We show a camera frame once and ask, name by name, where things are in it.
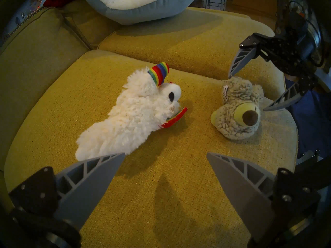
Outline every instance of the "plush bear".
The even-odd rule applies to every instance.
[[[261,120],[259,104],[263,95],[260,85],[252,85],[241,77],[223,81],[224,105],[213,112],[212,124],[228,139],[252,136]]]

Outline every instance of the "plush toy eye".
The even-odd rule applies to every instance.
[[[173,99],[175,98],[175,94],[173,92],[169,93],[169,99],[171,101],[171,103],[173,102]]]

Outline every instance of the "yellow upholstery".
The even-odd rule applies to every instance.
[[[75,0],[65,5],[61,12],[71,27],[92,49],[121,24],[97,13],[85,0]]]
[[[19,129],[5,164],[8,190],[41,167],[58,173],[73,164],[78,135],[107,117],[127,76],[145,66],[154,64],[102,50],[72,64]],[[249,160],[274,174],[278,167],[294,169],[297,132],[288,111],[262,113],[253,137],[230,141],[210,122],[222,106],[220,81],[174,69],[170,81],[182,88],[187,113],[126,157],[80,231],[83,247],[244,247],[249,233],[206,153]]]
[[[39,11],[0,48],[0,170],[29,111],[88,50],[55,8]]]
[[[244,14],[240,14],[240,13],[235,13],[235,12],[229,12],[229,11],[220,11],[220,10],[205,9],[205,8],[193,8],[193,7],[190,7],[187,10],[202,11],[202,12],[212,13],[212,14],[216,14],[216,15],[228,14],[228,15],[232,15],[232,16],[237,16],[237,17],[251,19],[250,16],[247,16],[247,15],[244,15]]]
[[[99,49],[155,64],[165,61],[177,70],[224,80],[239,44],[255,32],[274,36],[268,26],[249,18],[187,8],[172,18],[124,26]],[[261,57],[237,75],[262,85],[271,100],[285,91],[283,73]]]

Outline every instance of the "rainbow striped ear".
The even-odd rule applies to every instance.
[[[169,66],[168,64],[162,62],[148,70],[148,73],[153,78],[156,86],[160,86],[164,83],[164,79],[169,73]]]

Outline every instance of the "blue pet bed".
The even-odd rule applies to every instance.
[[[86,0],[97,12],[123,25],[156,20],[182,12],[194,0]]]

